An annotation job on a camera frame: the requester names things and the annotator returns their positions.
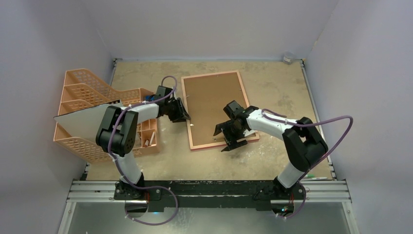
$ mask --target corkboard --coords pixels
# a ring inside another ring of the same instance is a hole
[[[182,77],[184,105],[191,120],[187,121],[191,150],[225,146],[223,134],[215,137],[215,125],[228,121],[223,108],[232,100],[249,106],[238,71]],[[258,141],[258,133],[249,135],[248,142]]]

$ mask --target gray wall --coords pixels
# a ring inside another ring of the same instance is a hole
[[[321,119],[355,123],[332,156],[362,233],[413,230],[413,2],[341,0],[307,61]],[[331,145],[347,123],[325,126]]]
[[[338,0],[83,0],[109,51],[138,59],[309,54]]]
[[[52,142],[65,70],[108,80],[111,57],[78,0],[0,7],[0,233],[56,233],[85,162]]]

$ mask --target orange basket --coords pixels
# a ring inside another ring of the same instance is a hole
[[[125,106],[136,104],[144,101],[145,96],[152,94],[153,92],[143,88],[118,91],[87,69],[71,70],[67,71],[65,75],[58,115],[116,100],[121,100]],[[152,145],[143,147],[142,144],[145,143],[146,139],[150,139],[154,132],[155,137]],[[157,119],[149,119],[138,124],[137,133],[141,138],[141,146],[133,148],[135,156],[160,152],[159,144],[157,144],[159,140],[157,139]],[[111,160],[108,153],[104,152],[95,142],[71,136],[58,123],[56,123],[53,141],[89,163]]]

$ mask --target purple cable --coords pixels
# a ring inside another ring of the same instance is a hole
[[[304,176],[305,176],[308,172],[310,172],[311,169],[313,169],[313,168],[314,168],[315,166],[317,166],[321,161],[323,161],[325,158],[327,158],[327,157],[337,148],[338,145],[340,145],[340,143],[343,141],[343,139],[345,138],[345,136],[346,136],[346,135],[348,134],[348,132],[350,131],[351,126],[353,125],[353,117],[351,117],[351,116],[340,116],[340,117],[328,119],[328,120],[325,120],[325,121],[320,121],[320,122],[318,122],[318,123],[298,124],[298,123],[293,123],[293,122],[290,122],[290,121],[287,121],[287,122],[286,122],[286,121],[282,121],[282,120],[280,120],[280,119],[271,118],[271,117],[265,115],[265,112],[266,112],[266,111],[269,112],[269,113],[271,113],[271,114],[273,114],[273,115],[275,115],[275,116],[278,116],[278,117],[286,117],[286,116],[277,114],[277,113],[275,113],[275,112],[273,112],[273,111],[271,111],[271,110],[262,109],[262,110],[261,110],[261,113],[262,113],[262,115],[264,116],[264,118],[266,118],[266,119],[269,119],[269,120],[272,120],[272,121],[275,121],[275,122],[278,122],[278,123],[290,124],[290,125],[293,125],[293,126],[296,126],[296,127],[301,127],[301,128],[315,127],[315,126],[323,125],[323,124],[326,124],[326,123],[331,123],[331,122],[335,122],[335,121],[338,121],[338,120],[342,120],[342,119],[345,119],[345,118],[348,118],[348,119],[350,120],[349,125],[348,125],[346,131],[344,131],[343,135],[340,137],[340,139],[338,139],[338,141],[334,144],[334,146],[333,146],[329,151],[327,151],[327,152],[323,155],[323,157],[321,157],[320,160],[318,160],[317,163],[314,164],[314,166],[312,166],[307,172],[305,172],[305,173],[298,179],[299,184],[300,184],[301,186],[302,186],[302,184],[301,184],[300,180],[303,179]],[[304,206],[306,197],[307,197],[307,192],[305,191],[305,188],[304,188],[304,199],[302,200],[301,205],[298,207],[297,211],[295,211],[292,215],[288,216],[287,218],[291,218],[291,217],[295,216],[295,215],[302,209],[302,207]]]
[[[166,78],[169,78],[169,77],[170,77],[170,78],[173,78],[173,79],[175,80],[175,86],[172,88],[172,91],[171,91],[168,95],[166,95],[165,97],[162,97],[162,98],[160,98],[160,99],[154,100],[154,101],[145,101],[145,102],[141,102],[141,103],[138,103],[138,104],[135,104],[135,105],[128,106],[127,108],[125,108],[125,109],[120,113],[119,117],[117,118],[117,120],[116,120],[116,122],[115,122],[115,125],[113,126],[113,131],[112,131],[111,137],[109,138],[109,144],[108,144],[108,152],[109,152],[109,155],[110,155],[110,156],[112,157],[112,159],[115,161],[116,168],[118,169],[120,175],[123,176],[123,178],[126,180],[126,182],[127,182],[129,185],[131,185],[132,187],[134,187],[134,188],[136,188],[136,189],[139,189],[139,190],[165,189],[166,191],[170,192],[170,194],[172,194],[172,196],[173,196],[173,198],[174,198],[174,200],[175,200],[175,211],[173,212],[172,216],[171,216],[169,219],[167,219],[167,220],[165,220],[165,221],[163,221],[163,222],[160,222],[160,223],[147,223],[147,222],[145,222],[145,221],[141,221],[141,220],[138,220],[138,219],[135,219],[135,218],[130,217],[129,214],[128,214],[128,212],[125,210],[126,216],[127,216],[130,220],[135,221],[135,222],[138,222],[138,223],[142,223],[142,224],[145,224],[145,225],[149,225],[149,226],[158,226],[158,225],[162,225],[162,224],[168,223],[169,221],[173,220],[173,218],[175,218],[175,216],[178,214],[178,199],[176,198],[176,195],[175,195],[170,189],[168,189],[168,188],[166,188],[166,187],[163,187],[163,186],[138,187],[138,186],[134,185],[134,183],[132,183],[132,181],[130,181],[130,180],[125,176],[125,174],[123,173],[122,169],[120,168],[119,163],[117,162],[117,157],[116,157],[116,156],[113,154],[113,152],[112,152],[112,142],[113,142],[113,137],[115,136],[115,133],[116,133],[116,129],[117,129],[119,123],[120,123],[120,120],[122,119],[123,115],[124,115],[129,109],[134,108],[134,107],[137,107],[137,106],[146,105],[146,104],[152,104],[152,103],[156,103],[156,102],[165,100],[165,99],[167,99],[169,96],[171,96],[171,95],[175,92],[176,86],[178,85],[178,80],[177,80],[174,76],[166,76],[166,77],[164,77],[164,78],[162,79],[161,85],[163,85],[164,80],[165,80]]]

